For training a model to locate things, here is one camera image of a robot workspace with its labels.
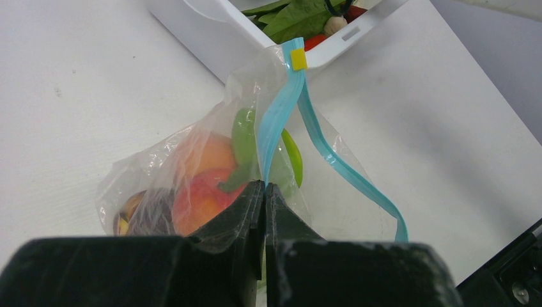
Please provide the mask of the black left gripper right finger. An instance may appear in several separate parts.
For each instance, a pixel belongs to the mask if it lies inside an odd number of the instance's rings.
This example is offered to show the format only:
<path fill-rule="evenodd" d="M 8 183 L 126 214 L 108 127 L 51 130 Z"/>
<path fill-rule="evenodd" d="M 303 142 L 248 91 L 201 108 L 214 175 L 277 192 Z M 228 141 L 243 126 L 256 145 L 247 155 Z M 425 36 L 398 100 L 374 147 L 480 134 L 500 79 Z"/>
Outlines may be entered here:
<path fill-rule="evenodd" d="M 265 195 L 269 306 L 461 306 L 444 261 L 418 243 L 331 241 Z"/>

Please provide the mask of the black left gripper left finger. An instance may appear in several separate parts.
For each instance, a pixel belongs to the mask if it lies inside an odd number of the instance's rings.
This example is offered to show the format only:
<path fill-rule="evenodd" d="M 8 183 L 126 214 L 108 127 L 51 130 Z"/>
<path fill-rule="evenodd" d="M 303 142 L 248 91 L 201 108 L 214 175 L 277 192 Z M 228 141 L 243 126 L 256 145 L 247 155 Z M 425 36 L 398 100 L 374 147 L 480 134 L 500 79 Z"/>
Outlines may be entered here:
<path fill-rule="evenodd" d="M 250 182 L 192 235 L 53 237 L 19 248 L 2 306 L 254 306 L 265 184 Z"/>

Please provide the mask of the orange peach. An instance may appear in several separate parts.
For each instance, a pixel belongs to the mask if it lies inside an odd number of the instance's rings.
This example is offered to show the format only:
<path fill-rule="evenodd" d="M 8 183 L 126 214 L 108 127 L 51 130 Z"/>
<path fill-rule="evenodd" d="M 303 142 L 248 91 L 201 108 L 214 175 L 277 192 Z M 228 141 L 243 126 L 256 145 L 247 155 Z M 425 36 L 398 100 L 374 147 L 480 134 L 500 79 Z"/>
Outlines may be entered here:
<path fill-rule="evenodd" d="M 192 178 L 208 169 L 236 167 L 231 138 L 211 132 L 190 133 L 176 149 L 177 178 Z"/>
<path fill-rule="evenodd" d="M 243 183 L 231 193 L 219 189 L 232 169 L 208 169 L 182 187 L 174 199 L 171 217 L 175 233 L 188 236 L 228 208 L 246 187 Z"/>

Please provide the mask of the dark red apple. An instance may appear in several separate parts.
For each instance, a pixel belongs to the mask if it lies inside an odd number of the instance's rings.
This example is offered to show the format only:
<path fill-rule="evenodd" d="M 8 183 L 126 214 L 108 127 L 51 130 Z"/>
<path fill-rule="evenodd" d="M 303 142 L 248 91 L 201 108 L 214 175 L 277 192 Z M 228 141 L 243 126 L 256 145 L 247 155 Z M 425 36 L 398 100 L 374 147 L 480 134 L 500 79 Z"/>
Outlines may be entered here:
<path fill-rule="evenodd" d="M 115 236 L 173 235 L 174 189 L 156 188 L 132 195 L 113 220 Z"/>

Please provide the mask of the green bell pepper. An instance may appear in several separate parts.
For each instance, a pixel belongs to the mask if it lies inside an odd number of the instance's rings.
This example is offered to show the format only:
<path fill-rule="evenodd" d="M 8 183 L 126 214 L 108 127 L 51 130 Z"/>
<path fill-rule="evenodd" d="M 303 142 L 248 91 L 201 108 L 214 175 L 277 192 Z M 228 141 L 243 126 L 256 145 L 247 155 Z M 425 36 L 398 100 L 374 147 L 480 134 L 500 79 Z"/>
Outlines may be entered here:
<path fill-rule="evenodd" d="M 232 193 L 245 183 L 261 177 L 254 130 L 255 117 L 255 110 L 249 108 L 242 108 L 235 115 L 231 139 L 238 166 L 225 182 L 218 183 L 218 188 L 225 193 Z M 269 181 L 277 184 L 287 198 L 295 194 L 302 185 L 303 162 L 298 146 L 289 132 L 284 129 L 281 137 L 283 146 L 273 156 Z"/>

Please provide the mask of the clear zip top bag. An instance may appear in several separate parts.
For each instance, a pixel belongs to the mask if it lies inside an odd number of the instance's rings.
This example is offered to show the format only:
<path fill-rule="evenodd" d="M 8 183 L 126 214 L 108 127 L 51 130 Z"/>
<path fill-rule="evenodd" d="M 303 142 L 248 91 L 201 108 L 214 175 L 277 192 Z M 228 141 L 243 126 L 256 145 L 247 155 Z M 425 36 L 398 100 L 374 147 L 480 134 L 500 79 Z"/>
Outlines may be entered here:
<path fill-rule="evenodd" d="M 206 116 L 116 162 L 95 205 L 108 235 L 190 235 L 253 181 L 329 240 L 407 242 L 398 208 L 311 102 L 304 41 L 232 72 Z"/>

